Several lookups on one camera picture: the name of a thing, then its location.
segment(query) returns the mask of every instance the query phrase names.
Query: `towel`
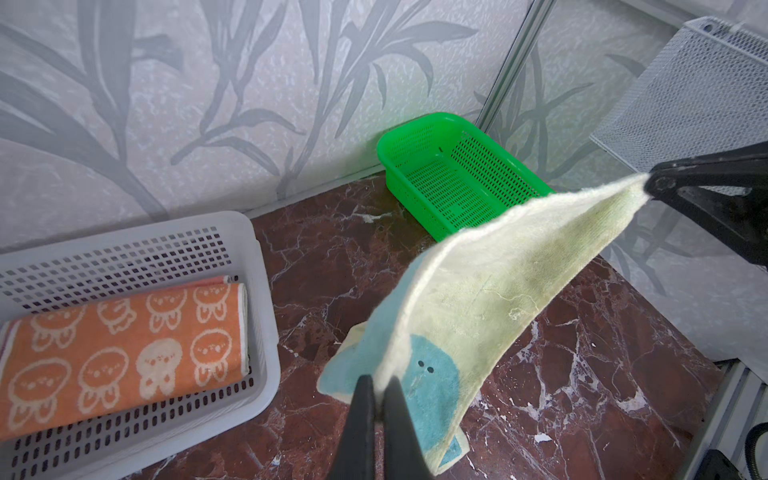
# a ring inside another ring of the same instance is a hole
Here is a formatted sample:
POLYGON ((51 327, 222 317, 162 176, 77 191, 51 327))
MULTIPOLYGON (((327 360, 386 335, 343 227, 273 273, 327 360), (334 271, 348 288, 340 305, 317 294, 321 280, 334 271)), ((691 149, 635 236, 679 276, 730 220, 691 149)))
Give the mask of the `towel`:
POLYGON ((7 322, 0 331, 0 439, 242 379, 246 293, 227 281, 219 276, 7 322))
POLYGON ((398 376, 430 471, 467 451, 459 422, 502 354, 647 201, 647 174, 552 194, 461 230, 419 255, 317 382, 349 402, 373 375, 381 401, 398 376))

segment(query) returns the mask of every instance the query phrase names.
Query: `marble table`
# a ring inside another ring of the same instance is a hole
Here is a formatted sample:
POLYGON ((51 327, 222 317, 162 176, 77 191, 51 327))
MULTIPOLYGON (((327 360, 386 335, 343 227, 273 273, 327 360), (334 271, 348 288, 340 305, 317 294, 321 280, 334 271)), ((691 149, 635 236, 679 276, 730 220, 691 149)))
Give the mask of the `marble table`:
MULTIPOLYGON (((255 419, 132 480, 325 478, 347 406, 316 391, 323 365, 434 244, 383 174, 253 228, 280 332, 278 393, 255 419)), ((672 478, 721 378, 598 257, 504 354, 462 422, 470 453, 441 478, 672 478)))

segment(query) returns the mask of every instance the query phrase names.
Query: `metal frame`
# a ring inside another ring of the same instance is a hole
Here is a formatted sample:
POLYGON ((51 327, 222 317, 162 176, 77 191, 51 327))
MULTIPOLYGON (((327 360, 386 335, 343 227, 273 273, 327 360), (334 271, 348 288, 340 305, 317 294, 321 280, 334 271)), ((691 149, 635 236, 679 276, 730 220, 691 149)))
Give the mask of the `metal frame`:
POLYGON ((525 67, 528 54, 531 53, 531 48, 533 48, 538 33, 544 26, 554 3, 555 0, 534 0, 528 9, 523 25, 520 27, 515 41, 512 42, 512 47, 507 53, 502 69, 488 94, 488 100, 480 110, 477 121, 475 121, 475 125, 480 130, 487 132, 491 127, 491 123, 496 118, 498 109, 502 106, 512 82, 518 77, 520 70, 525 67))

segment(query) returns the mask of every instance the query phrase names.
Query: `metal mesh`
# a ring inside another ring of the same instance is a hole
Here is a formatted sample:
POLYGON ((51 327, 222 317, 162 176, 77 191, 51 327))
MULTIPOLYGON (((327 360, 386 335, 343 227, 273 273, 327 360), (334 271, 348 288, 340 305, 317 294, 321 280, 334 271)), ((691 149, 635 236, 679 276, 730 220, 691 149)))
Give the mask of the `metal mesh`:
POLYGON ((765 141, 768 40, 718 18, 686 22, 591 139, 638 172, 765 141))

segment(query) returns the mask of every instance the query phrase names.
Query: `wall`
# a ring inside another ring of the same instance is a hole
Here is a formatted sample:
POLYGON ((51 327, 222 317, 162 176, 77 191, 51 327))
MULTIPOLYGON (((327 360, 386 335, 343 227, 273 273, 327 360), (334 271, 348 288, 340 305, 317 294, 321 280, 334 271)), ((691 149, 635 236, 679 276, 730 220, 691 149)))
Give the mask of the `wall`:
POLYGON ((526 11, 3 2, 0 248, 251 209, 376 165, 384 130, 478 108, 526 11))
MULTIPOLYGON (((490 135, 555 190, 629 174, 589 135, 675 31, 617 0, 558 0, 490 135)), ((765 271, 658 202, 603 256, 702 353, 768 379, 765 271)))

